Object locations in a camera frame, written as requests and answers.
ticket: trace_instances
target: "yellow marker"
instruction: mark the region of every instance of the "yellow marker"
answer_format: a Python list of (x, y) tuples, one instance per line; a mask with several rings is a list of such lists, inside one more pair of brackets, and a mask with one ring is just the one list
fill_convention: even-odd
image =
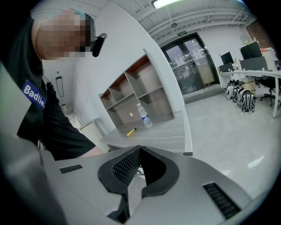
[(129, 137), (135, 130), (136, 128), (132, 129), (129, 133), (127, 133), (127, 137)]

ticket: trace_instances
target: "water bottle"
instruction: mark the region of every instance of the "water bottle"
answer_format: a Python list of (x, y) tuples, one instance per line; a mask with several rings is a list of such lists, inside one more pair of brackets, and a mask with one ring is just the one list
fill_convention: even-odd
[(141, 116), (141, 119), (142, 119), (145, 127), (146, 128), (151, 127), (152, 122), (148, 116), (148, 113), (146, 112), (145, 108), (140, 103), (137, 104), (137, 110), (139, 111), (139, 114)]

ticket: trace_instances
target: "double door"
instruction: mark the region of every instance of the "double door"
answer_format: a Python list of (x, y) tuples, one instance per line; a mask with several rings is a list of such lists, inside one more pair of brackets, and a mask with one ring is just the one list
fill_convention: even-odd
[(198, 37), (177, 40), (162, 50), (183, 95), (219, 83), (213, 62)]

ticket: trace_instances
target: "black monitor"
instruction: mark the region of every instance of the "black monitor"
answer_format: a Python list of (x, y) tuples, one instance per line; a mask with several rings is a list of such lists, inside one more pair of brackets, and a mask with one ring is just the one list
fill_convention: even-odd
[(259, 44), (256, 41), (240, 48), (240, 51), (244, 59), (256, 58), (262, 56), (262, 53), (259, 48)]
[(230, 63), (230, 62), (234, 63), (230, 52), (227, 52), (226, 54), (222, 55), (221, 60), (223, 61), (224, 65), (227, 64), (227, 63)]

